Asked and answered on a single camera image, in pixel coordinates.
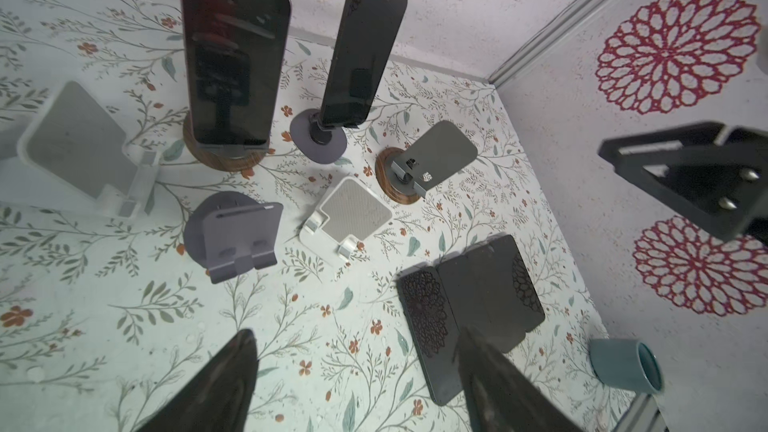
smartphone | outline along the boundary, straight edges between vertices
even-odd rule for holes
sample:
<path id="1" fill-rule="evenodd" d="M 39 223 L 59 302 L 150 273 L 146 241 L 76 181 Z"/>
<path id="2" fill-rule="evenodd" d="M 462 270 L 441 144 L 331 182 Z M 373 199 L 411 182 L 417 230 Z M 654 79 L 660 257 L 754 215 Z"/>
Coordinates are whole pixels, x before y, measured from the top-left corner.
<path id="1" fill-rule="evenodd" d="M 265 149 L 290 0 L 181 0 L 190 116 L 208 149 Z"/>
<path id="2" fill-rule="evenodd" d="M 346 0 L 320 126 L 357 127 L 368 117 L 408 0 Z"/>

wooden phone stand base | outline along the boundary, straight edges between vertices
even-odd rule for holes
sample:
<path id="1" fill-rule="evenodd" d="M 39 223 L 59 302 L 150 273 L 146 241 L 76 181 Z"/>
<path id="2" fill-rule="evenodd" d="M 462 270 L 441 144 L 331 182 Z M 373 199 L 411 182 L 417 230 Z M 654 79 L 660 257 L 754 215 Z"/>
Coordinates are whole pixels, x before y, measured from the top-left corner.
<path id="1" fill-rule="evenodd" d="M 402 149 L 398 147 L 387 147 L 382 150 L 376 157 L 376 180 L 379 182 L 379 186 L 382 188 L 387 197 L 394 200 L 398 204 L 409 206 L 418 200 L 418 195 L 413 194 L 407 196 L 392 186 L 392 180 L 397 180 L 394 172 L 388 171 L 389 164 L 388 159 L 392 156 L 396 156 L 399 153 L 403 153 Z"/>
<path id="2" fill-rule="evenodd" d="M 261 162 L 266 152 L 248 152 L 244 157 L 229 158 L 217 156 L 213 152 L 205 149 L 201 149 L 197 146 L 197 141 L 194 139 L 194 133 L 192 132 L 192 120 L 189 114 L 184 118 L 184 144 L 187 146 L 194 158 L 200 161 L 210 168 L 221 170 L 224 172 L 239 172 L 252 168 Z"/>

white phone stand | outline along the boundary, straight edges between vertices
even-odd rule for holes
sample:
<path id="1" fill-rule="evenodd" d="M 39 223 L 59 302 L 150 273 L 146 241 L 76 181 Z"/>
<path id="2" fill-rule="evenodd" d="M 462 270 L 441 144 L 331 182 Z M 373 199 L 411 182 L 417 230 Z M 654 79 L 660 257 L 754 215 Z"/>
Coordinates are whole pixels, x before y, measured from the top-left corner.
<path id="1" fill-rule="evenodd" d="M 358 243 L 392 219 L 390 207 L 354 177 L 330 187 L 304 221 L 299 240 L 327 263 L 353 262 Z"/>
<path id="2" fill-rule="evenodd" d="M 159 154 L 125 145 L 127 137 L 79 83 L 66 82 L 33 120 L 0 132 L 0 201 L 135 218 Z"/>

red mandala pattern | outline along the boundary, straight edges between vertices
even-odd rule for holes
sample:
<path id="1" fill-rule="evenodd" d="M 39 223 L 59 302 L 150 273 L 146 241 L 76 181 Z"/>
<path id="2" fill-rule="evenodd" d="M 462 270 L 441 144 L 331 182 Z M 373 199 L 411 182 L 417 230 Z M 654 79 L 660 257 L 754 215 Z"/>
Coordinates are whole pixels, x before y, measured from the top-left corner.
<path id="1" fill-rule="evenodd" d="M 605 41 L 595 73 L 622 110 L 692 106 L 744 70 L 760 24 L 743 0 L 657 0 Z"/>
<path id="2" fill-rule="evenodd" d="M 672 217 L 634 243 L 635 268 L 660 297 L 698 314 L 746 314 L 768 299 L 768 248 L 743 236 L 725 242 Z"/>

floral tablecloth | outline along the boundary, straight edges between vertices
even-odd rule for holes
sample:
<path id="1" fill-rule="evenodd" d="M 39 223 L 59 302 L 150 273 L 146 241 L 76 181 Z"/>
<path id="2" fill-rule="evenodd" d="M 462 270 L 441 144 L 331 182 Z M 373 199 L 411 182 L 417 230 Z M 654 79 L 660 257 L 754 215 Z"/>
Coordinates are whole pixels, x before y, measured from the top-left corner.
<path id="1" fill-rule="evenodd" d="M 331 49 L 289 39 L 271 149 L 223 173 L 181 139 L 187 92 L 177 4 L 0 0 L 0 127 L 34 114 L 49 89 L 79 80 L 158 150 L 151 214 L 132 223 L 0 206 L 0 417 L 6 430 L 136 430 L 239 328 L 256 335 L 260 371 L 248 430 L 468 430 L 463 397 L 428 396 L 392 276 L 508 232 L 547 319 L 509 358 L 586 430 L 609 430 L 629 395 L 594 377 L 604 335 L 568 246 L 493 86 L 390 62 L 370 119 L 319 166 L 288 133 L 320 104 Z M 477 160 L 396 214 L 353 264 L 326 264 L 298 227 L 335 179 L 381 194 L 378 151 L 408 147 L 439 120 Z M 237 190 L 285 210 L 279 264 L 212 285 L 182 230 L 208 195 Z"/>

